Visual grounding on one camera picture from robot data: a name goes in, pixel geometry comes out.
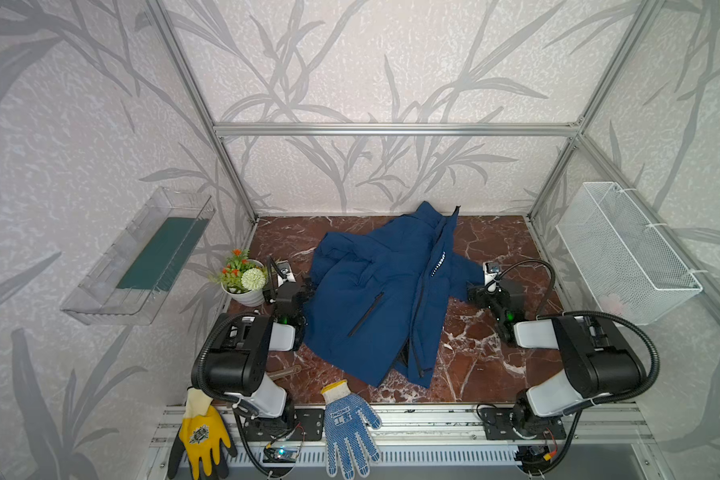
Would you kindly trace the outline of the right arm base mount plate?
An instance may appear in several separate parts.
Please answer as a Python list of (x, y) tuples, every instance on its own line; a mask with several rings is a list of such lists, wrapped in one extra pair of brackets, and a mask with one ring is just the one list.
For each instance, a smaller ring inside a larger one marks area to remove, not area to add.
[(476, 414), (487, 440), (565, 440), (567, 433), (560, 417), (518, 418), (515, 409), (494, 404), (478, 404)]

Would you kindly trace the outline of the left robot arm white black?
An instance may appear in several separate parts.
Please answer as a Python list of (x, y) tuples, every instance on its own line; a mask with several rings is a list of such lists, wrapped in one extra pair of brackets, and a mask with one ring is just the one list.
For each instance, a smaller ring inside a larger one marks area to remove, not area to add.
[(266, 373), (267, 360), (271, 352), (300, 348), (307, 326), (303, 306), (312, 285), (297, 280), (286, 260), (254, 265), (246, 279), (252, 289), (231, 295), (246, 309), (219, 315), (195, 360), (191, 382), (229, 404), (250, 438), (275, 439), (293, 432), (297, 420), (291, 396)]

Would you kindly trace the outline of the blue zip-up jacket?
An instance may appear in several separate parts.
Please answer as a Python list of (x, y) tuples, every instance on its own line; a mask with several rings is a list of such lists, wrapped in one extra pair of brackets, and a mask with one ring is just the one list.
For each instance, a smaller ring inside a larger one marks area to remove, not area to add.
[(484, 268), (454, 250), (457, 212), (423, 202), (368, 234), (329, 232), (313, 254), (304, 342), (374, 387), (396, 370), (430, 386), (449, 301), (468, 299)]

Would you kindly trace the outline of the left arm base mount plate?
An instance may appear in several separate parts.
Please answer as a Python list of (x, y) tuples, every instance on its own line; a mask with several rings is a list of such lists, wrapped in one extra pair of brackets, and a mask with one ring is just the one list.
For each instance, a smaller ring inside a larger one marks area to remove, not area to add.
[(319, 441), (323, 439), (324, 412), (320, 408), (297, 407), (278, 418), (245, 419), (242, 423), (248, 441)]

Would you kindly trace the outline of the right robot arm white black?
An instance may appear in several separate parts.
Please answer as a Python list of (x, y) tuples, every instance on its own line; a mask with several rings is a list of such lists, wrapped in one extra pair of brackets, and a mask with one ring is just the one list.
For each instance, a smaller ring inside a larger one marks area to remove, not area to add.
[(650, 337), (637, 325), (600, 311), (569, 311), (524, 317), (524, 294), (495, 278), (471, 285), (468, 302), (497, 320), (500, 339), (514, 348), (555, 350), (562, 369), (517, 394), (503, 415), (515, 435), (535, 439), (564, 416), (629, 400), (650, 389), (661, 361)]

